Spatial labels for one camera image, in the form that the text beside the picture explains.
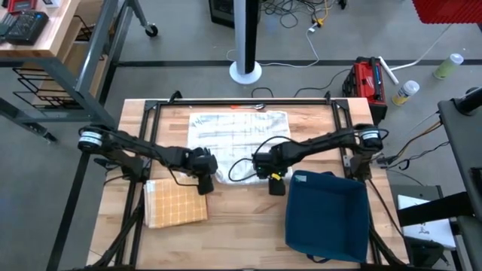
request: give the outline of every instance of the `red fabric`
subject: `red fabric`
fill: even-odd
[[[482,23],[482,0],[413,0],[422,23]]]

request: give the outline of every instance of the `white bottle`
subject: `white bottle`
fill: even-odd
[[[407,81],[400,90],[392,97],[392,102],[395,105],[403,105],[411,96],[419,91],[420,85],[416,81]]]

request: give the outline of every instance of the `metal bracket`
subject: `metal bracket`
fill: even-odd
[[[350,167],[350,159],[348,158],[348,155],[343,155],[341,160],[343,161],[343,166]]]
[[[348,111],[349,110],[349,105],[348,105],[348,100],[346,99],[340,99],[335,101],[337,105],[339,105],[343,110]]]
[[[144,111],[150,111],[154,109],[154,107],[157,105],[158,101],[156,100],[147,100],[144,102]]]

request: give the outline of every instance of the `black electronic device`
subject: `black electronic device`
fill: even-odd
[[[48,23],[48,15],[40,11],[22,11],[5,40],[13,45],[34,45]]]
[[[223,26],[234,28],[234,0],[208,0],[211,21]]]
[[[382,137],[377,127],[371,124],[357,124],[353,128],[344,128],[308,139],[304,142],[287,141],[274,145],[268,153],[254,153],[252,162],[259,178],[267,178],[270,194],[285,194],[282,177],[288,167],[302,161],[308,155],[317,154],[334,148],[349,148],[353,157],[350,178],[364,181],[371,178],[370,161],[372,155],[383,149]]]
[[[78,148],[88,154],[100,154],[110,161],[122,165],[123,174],[132,179],[144,179],[145,166],[138,157],[124,151],[159,161],[169,170],[194,176],[199,181],[197,192],[205,195],[214,190],[211,175],[216,173],[216,157],[206,148],[162,147],[131,136],[124,131],[111,131],[104,126],[86,126],[81,132]]]
[[[15,20],[17,20],[17,17],[11,13],[6,13],[3,16],[2,21],[0,22],[0,43],[5,41],[5,36],[15,23]]]

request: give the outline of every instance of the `wooden table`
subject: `wooden table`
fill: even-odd
[[[33,46],[0,44],[0,57],[49,57],[57,56],[67,33],[67,28],[74,16],[80,0],[62,0],[58,8],[46,8],[43,1],[38,1],[37,11],[49,16],[49,21]],[[0,7],[0,18],[7,13]]]
[[[143,99],[124,103],[119,129],[139,134]],[[372,123],[366,99],[349,99],[353,124]],[[326,105],[268,105],[266,110],[286,111],[294,140],[323,135],[335,130],[332,111]],[[169,106],[161,111],[157,133],[159,145],[185,146],[190,113],[232,111],[228,106]],[[343,176],[338,150],[306,157],[294,169],[314,172],[332,171]],[[373,181],[396,218],[386,173],[372,169]],[[170,178],[159,163],[153,165],[151,178]],[[96,228],[90,246],[91,264],[110,246],[121,228],[127,195],[127,181],[105,186]],[[392,226],[385,209],[372,188],[368,188],[371,211],[377,232],[401,260],[407,262],[404,242]],[[330,260],[313,263],[304,254],[290,249],[284,240],[286,196],[269,196],[267,185],[230,186],[215,182],[208,194],[209,219],[199,223],[163,229],[142,230],[137,268],[140,269],[351,269],[357,263]],[[371,262],[371,253],[367,256]]]

